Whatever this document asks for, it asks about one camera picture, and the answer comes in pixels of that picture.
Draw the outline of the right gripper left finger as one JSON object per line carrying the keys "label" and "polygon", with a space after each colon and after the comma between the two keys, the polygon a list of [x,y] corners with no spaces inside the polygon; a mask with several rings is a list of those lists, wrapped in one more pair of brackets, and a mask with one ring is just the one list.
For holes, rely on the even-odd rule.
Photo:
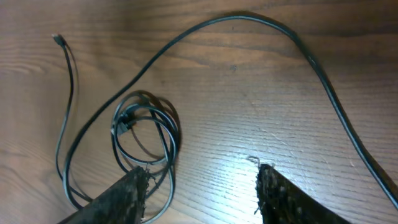
{"label": "right gripper left finger", "polygon": [[148,171],[136,167],[60,224],[142,223],[149,177]]}

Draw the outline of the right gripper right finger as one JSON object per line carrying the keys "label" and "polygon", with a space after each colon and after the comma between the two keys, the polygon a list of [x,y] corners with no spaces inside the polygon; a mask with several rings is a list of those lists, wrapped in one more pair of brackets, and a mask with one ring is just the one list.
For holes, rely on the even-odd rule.
{"label": "right gripper right finger", "polygon": [[259,166],[256,192],[265,224],[349,224],[269,164]]}

